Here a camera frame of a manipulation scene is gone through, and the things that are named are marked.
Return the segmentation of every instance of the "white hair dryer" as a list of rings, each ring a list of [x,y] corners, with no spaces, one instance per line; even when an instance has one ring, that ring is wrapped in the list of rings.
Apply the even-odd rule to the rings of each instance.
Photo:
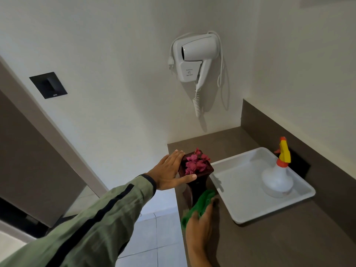
[[[223,72],[223,49],[220,37],[216,32],[209,31],[206,34],[185,37],[192,33],[187,33],[177,37],[171,45],[169,52],[169,68],[176,63],[178,78],[181,82],[195,81],[195,98],[193,104],[197,117],[201,115],[199,90],[207,78],[207,73],[211,61],[221,56],[220,75],[217,79],[217,85],[221,85],[221,75]]]

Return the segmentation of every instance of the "countertop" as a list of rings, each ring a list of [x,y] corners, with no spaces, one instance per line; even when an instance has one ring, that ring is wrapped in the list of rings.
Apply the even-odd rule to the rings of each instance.
[[[241,127],[168,144],[186,153],[201,149],[211,162],[234,156],[259,145]],[[188,210],[182,192],[176,188],[179,216]],[[207,188],[214,189],[211,180]],[[214,266],[355,266],[356,244],[312,200],[306,200],[267,216],[237,225],[220,196],[214,209],[213,232],[207,247]],[[187,262],[190,266],[183,232]]]

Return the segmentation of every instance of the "hand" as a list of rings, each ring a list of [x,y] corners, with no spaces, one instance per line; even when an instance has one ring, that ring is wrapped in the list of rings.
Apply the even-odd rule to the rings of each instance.
[[[183,151],[175,150],[171,155],[164,156],[152,170],[147,172],[147,175],[155,180],[158,190],[175,188],[180,184],[190,183],[197,178],[195,174],[191,174],[175,179],[184,155]]]
[[[207,206],[200,219],[198,218],[198,212],[195,211],[188,221],[185,239],[192,267],[211,267],[205,252],[205,247],[211,236],[211,218],[212,203]]]

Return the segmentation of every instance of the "sleeve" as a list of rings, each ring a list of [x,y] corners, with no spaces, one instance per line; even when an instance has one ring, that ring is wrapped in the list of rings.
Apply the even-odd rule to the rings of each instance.
[[[142,174],[9,256],[0,267],[115,266],[156,183]]]

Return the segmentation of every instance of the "white tray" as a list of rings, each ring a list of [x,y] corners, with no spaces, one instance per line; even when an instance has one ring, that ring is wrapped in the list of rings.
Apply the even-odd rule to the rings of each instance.
[[[289,195],[274,198],[262,190],[261,173],[276,164],[277,157],[260,147],[211,165],[210,175],[231,218],[242,224],[315,195],[315,189],[289,167],[287,175],[294,181]]]

